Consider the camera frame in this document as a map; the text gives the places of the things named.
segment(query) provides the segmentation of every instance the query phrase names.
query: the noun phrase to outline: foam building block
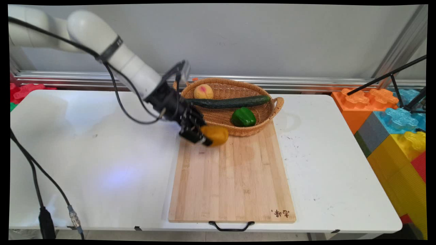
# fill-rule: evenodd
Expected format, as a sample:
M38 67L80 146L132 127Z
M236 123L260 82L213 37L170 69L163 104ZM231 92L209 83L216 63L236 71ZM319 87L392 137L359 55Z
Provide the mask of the foam building block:
M50 89L50 90L56 90L56 88L47 88L44 84L26 84L20 88L18 88L18 91L16 88L13 88L13 84L10 84L10 90L11 90L11 102L14 104L19 104L23 99L32 91L38 90L38 89Z
M413 113L412 117L418 120L418 128L426 129L426 115L425 113Z
M358 133L368 150L373 152L390 134L404 134L407 131L415 133L420 123L425 128L425 116L418 117L421 120L419 121L414 114L402 108L371 112Z
M412 220L410 219L410 217L407 214L401 216L400 220L403 223L403 225L408 224L408 223L412 223Z
M417 158L415 158L412 162L412 166L415 168L416 172L421 176L424 183L426 181L426 152L423 152Z
M373 111L384 111L386 108L397 108L398 98L386 89L371 89L365 93L358 91L347 95L351 89L333 92L331 96L336 102L351 132L355 134Z
M10 102L10 111L12 112L13 109L15 109L17 105L15 105L14 103Z
M18 100L14 98L14 94L20 90L20 87L17 87L14 83L9 84L10 87L10 102L14 104L18 104Z
M368 146L366 145L366 143L363 140L362 136L360 135L359 131L357 131L354 134L354 137L355 137L357 143L359 144L360 149L362 149L362 152L365 155L365 157L369 157L369 155L371 155L371 151L369 150Z
M408 215L427 239L426 134L389 135L367 158L398 216Z
M409 104L418 94L419 91L416 91L414 89L399 89L398 92L400 92L400 96L401 96L401 100L403 101L404 105ZM417 103L416 105L413 106L414 110L422 110L422 104L421 103Z

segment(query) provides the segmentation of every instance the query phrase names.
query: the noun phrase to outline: cutting board handle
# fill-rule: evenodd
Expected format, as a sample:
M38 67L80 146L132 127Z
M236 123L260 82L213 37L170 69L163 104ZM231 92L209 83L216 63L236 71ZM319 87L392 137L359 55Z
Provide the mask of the cutting board handle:
M209 224L215 226L219 231L245 231L250 225L254 225L254 221L248 222L243 229L222 229L219 228L215 221L209 221Z

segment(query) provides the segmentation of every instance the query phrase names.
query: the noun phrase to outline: orange foam block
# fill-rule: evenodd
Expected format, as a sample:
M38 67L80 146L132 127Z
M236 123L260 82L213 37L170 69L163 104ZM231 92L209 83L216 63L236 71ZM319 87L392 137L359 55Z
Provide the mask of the orange foam block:
M386 89L374 89L365 93L362 90L347 95L351 89L333 92L331 96L336 102L353 134L359 130L372 111L384 111L386 108L397 108L398 98Z

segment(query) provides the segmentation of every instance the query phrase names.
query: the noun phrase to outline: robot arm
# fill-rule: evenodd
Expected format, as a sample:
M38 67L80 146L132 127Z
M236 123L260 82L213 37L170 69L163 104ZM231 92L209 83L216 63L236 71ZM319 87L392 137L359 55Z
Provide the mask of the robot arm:
M187 61L176 64L161 77L135 55L104 20L89 11L78 10L67 20L62 20L40 10L8 5L8 15L95 51L99 54L98 61L108 64L131 91L132 84L143 101L151 103L167 120L179 123L179 134L182 137L194 143L202 142L206 146L212 144L200 131L200 127L206 125L203 115L167 84L167 79L172 75L176 75L179 82L187 80L190 70ZM17 46L81 51L71 44L13 22L9 22L9 42L10 45Z

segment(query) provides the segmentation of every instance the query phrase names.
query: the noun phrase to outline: wicker basket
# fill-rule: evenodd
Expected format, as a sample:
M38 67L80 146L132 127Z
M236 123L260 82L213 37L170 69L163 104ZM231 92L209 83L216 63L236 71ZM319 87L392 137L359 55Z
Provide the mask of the wicker basket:
M271 97L265 90L256 85L222 78L206 78L187 84L186 88L183 89L181 96L187 99L194 98L194 89L200 84L207 84L212 88L214 99L232 99L256 95L266 95ZM174 82L173 87L174 89L176 88L176 82ZM232 124L230 119L233 112L238 108L210 109L199 106L197 106L197 108L203 114L205 121L209 125L223 126L227 128L229 135L249 136L262 130L280 111L283 103L284 99L282 97L277 97L271 99L266 104L249 107L256 117L256 125L252 127L236 127Z

